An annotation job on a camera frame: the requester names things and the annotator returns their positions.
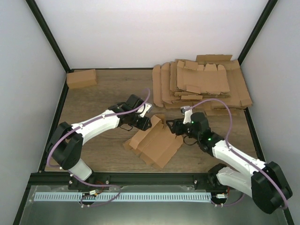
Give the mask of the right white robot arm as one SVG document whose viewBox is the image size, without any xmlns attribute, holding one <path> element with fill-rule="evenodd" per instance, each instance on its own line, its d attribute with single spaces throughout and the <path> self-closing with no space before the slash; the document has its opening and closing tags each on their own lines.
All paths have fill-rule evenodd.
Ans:
<svg viewBox="0 0 300 225">
<path fill-rule="evenodd" d="M 255 159 L 232 146 L 211 130 L 202 112 L 187 111 L 183 119 L 167 120 L 166 124 L 171 133 L 195 139 L 203 152 L 224 162 L 211 170 L 208 183 L 212 188 L 232 187 L 251 197 L 267 214 L 287 208 L 293 192 L 277 163 Z"/>
</svg>

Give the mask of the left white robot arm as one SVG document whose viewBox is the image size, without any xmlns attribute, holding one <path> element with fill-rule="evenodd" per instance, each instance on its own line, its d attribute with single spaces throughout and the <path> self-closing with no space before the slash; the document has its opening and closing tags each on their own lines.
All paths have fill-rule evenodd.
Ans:
<svg viewBox="0 0 300 225">
<path fill-rule="evenodd" d="M 93 188 L 96 178 L 92 175 L 93 170 L 81 159 L 83 145 L 97 135 L 124 124 L 146 131 L 152 126 L 146 116 L 151 110 L 152 104 L 132 94 L 127 101 L 114 104 L 89 120 L 72 125 L 60 123 L 46 147 L 47 165 L 51 166 L 50 159 L 53 158 L 59 167 L 75 175 L 83 188 Z"/>
</svg>

